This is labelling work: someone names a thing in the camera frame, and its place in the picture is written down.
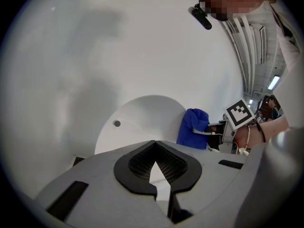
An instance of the blue cloth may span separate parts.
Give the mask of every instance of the blue cloth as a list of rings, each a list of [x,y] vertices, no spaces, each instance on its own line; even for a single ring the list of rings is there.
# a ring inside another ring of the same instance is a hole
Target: blue cloth
[[[182,119],[176,143],[205,150],[208,136],[193,133],[192,128],[203,132],[209,124],[209,116],[200,109],[188,109]]]

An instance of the person's arm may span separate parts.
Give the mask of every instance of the person's arm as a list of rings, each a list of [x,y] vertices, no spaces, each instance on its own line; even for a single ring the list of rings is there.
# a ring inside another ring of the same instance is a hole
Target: person's arm
[[[273,136],[278,133],[285,131],[289,128],[286,117],[283,115],[271,122],[261,123],[261,128],[263,129],[266,142],[268,142]],[[233,141],[235,141],[239,148],[244,148],[248,138],[248,127],[242,126],[237,130],[236,136]],[[262,143],[262,136],[257,126],[250,127],[250,138],[248,143],[248,148],[251,149],[258,143]]]

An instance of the black wristband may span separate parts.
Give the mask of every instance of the black wristband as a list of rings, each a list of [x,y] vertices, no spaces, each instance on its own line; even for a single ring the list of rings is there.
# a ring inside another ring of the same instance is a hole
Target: black wristband
[[[262,129],[261,125],[257,122],[256,119],[253,119],[253,121],[256,123],[257,129],[258,129],[258,130],[260,131],[260,133],[261,133],[263,142],[266,143],[266,138],[265,138],[265,135],[264,135],[264,132],[263,132],[263,129]]]

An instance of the ceiling light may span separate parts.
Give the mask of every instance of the ceiling light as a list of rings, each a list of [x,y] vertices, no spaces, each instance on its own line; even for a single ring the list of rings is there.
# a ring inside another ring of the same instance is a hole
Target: ceiling light
[[[275,75],[275,77],[272,80],[272,82],[271,82],[270,86],[268,87],[268,89],[272,90],[275,87],[276,83],[279,81],[279,79],[280,79],[280,76]]]

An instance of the white panel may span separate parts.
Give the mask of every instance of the white panel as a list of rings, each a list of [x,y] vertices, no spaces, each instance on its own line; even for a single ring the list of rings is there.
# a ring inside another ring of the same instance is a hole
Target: white panel
[[[240,35],[239,35],[239,33],[236,32],[236,30],[234,29],[234,26],[232,25],[232,23],[229,20],[227,21],[227,24],[229,25],[229,27],[231,28],[231,30],[233,32],[232,36],[233,36],[233,39],[236,42],[237,48],[239,49],[239,53],[240,53],[242,63],[245,64],[246,63],[245,52],[244,52],[244,49],[242,47],[242,43],[241,43],[241,40],[240,40]]]
[[[226,28],[226,30],[227,30],[227,33],[229,34],[230,39],[231,39],[231,41],[232,41],[232,43],[233,43],[233,46],[234,46],[234,48],[235,48],[235,50],[236,50],[237,57],[238,57],[238,61],[239,61],[239,64],[240,64],[240,66],[241,66],[241,69],[242,69],[243,79],[244,79],[244,82],[245,82],[245,91],[247,91],[247,80],[246,80],[246,77],[245,77],[245,72],[244,72],[242,60],[241,60],[241,58],[240,58],[240,54],[239,54],[238,47],[237,47],[236,42],[235,42],[235,40],[234,40],[234,38],[233,38],[233,36],[232,36],[232,34],[231,34],[230,29],[229,29],[228,26],[227,26],[227,22],[223,22],[223,25],[225,26],[225,28]]]
[[[255,58],[254,44],[253,44],[253,39],[251,36],[251,31],[250,31],[246,16],[245,15],[241,16],[241,19],[245,25],[246,35],[247,35],[247,38],[249,41],[249,51],[251,54],[251,65],[252,65],[251,94],[252,94],[253,85],[255,83],[255,73],[256,73],[256,60],[255,60],[256,58]]]
[[[261,64],[261,58],[262,58],[262,38],[261,38],[261,33],[260,30],[257,28],[253,28],[253,32],[255,35],[256,39],[256,56],[257,56],[257,63]]]
[[[257,43],[256,43],[256,38],[255,38],[255,34],[253,32],[253,28],[252,26],[249,26],[250,27],[250,31],[251,31],[251,35],[252,35],[252,39],[253,39],[253,45],[254,45],[254,50],[255,50],[255,56],[256,56],[256,63],[258,63],[258,59],[257,59]]]
[[[260,29],[261,40],[262,40],[262,55],[261,55],[261,64],[263,65],[266,61],[267,54],[267,44],[266,44],[266,30],[265,27]]]
[[[243,44],[243,48],[245,50],[246,62],[247,62],[247,65],[248,65],[248,92],[250,93],[251,92],[251,90],[250,90],[250,85],[251,85],[251,64],[250,64],[249,50],[248,50],[245,34],[243,32],[241,24],[239,23],[239,20],[237,18],[233,18],[233,20],[234,20],[234,22],[235,22],[235,24],[237,26],[237,29],[238,29],[238,31],[240,33],[241,41],[242,41],[242,44]]]

